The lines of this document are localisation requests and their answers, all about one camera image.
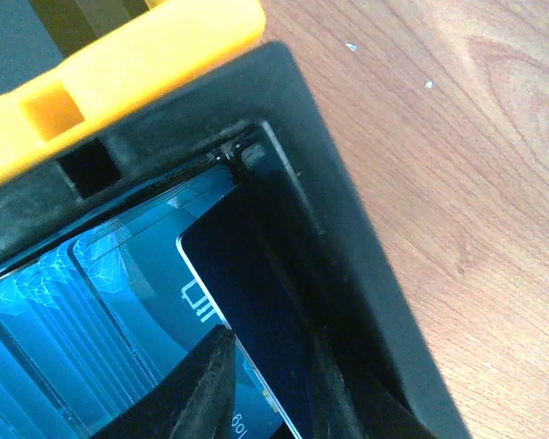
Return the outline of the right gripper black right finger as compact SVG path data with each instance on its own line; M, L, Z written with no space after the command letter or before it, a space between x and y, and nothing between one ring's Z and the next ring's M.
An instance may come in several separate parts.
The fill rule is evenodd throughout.
M315 438L433 438L351 352L336 353L327 330L316 333L309 372Z

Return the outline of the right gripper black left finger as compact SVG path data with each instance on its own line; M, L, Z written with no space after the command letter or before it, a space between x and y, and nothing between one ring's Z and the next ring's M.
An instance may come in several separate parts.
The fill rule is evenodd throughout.
M228 438L235 403L235 335L215 326L143 399L95 438Z

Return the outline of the blue credit card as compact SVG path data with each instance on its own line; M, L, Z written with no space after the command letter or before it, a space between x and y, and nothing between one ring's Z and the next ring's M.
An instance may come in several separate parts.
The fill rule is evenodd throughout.
M236 187L182 233L177 247L274 395L290 431L310 438L310 338L251 201L245 187Z

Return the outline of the black card bin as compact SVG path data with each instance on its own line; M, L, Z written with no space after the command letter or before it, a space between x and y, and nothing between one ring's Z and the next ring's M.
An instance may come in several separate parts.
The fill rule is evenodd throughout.
M349 350L433 438L467 437L310 90L280 42L153 100L0 186L0 281L216 166L231 174L233 189L250 194L291 284L310 338L308 395L315 335L327 330L334 351ZM234 333L212 305L218 325ZM234 335L228 438L297 438Z

